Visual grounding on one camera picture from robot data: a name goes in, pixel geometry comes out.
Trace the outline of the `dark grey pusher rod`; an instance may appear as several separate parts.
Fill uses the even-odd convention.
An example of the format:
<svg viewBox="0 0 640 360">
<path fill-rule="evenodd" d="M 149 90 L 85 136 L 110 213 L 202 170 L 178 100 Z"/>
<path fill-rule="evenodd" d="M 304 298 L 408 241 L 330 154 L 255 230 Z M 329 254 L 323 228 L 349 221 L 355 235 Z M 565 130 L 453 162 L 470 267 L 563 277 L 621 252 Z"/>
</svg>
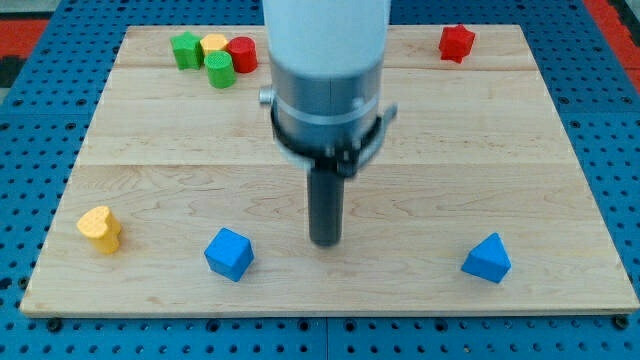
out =
<svg viewBox="0 0 640 360">
<path fill-rule="evenodd" d="M 307 174 L 309 235 L 321 247 L 337 245 L 342 235 L 344 178 L 334 163 L 318 161 Z"/>
</svg>

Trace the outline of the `silver metal wrist flange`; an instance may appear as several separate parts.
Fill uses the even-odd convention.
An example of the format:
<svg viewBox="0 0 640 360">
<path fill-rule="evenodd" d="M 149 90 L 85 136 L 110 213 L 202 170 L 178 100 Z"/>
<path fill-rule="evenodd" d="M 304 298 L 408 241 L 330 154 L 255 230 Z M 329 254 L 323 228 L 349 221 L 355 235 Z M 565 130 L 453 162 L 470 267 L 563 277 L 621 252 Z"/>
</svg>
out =
<svg viewBox="0 0 640 360">
<path fill-rule="evenodd" d="M 384 144 L 398 106 L 379 111 L 384 60 L 354 70 L 314 74 L 271 59 L 272 84 L 259 91 L 270 108 L 276 143 L 286 158 L 312 171 L 353 177 Z"/>
</svg>

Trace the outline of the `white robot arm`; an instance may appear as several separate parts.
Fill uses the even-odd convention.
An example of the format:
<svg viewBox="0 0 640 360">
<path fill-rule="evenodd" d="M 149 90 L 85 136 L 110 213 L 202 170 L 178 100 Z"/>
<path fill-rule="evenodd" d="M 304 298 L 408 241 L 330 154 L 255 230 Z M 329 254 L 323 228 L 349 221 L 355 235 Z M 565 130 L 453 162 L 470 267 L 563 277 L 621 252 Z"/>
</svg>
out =
<svg viewBox="0 0 640 360">
<path fill-rule="evenodd" d="M 389 0 L 263 4 L 274 139 L 307 173 L 309 236 L 322 247 L 342 234 L 345 180 L 380 150 L 395 105 L 379 108 Z"/>
</svg>

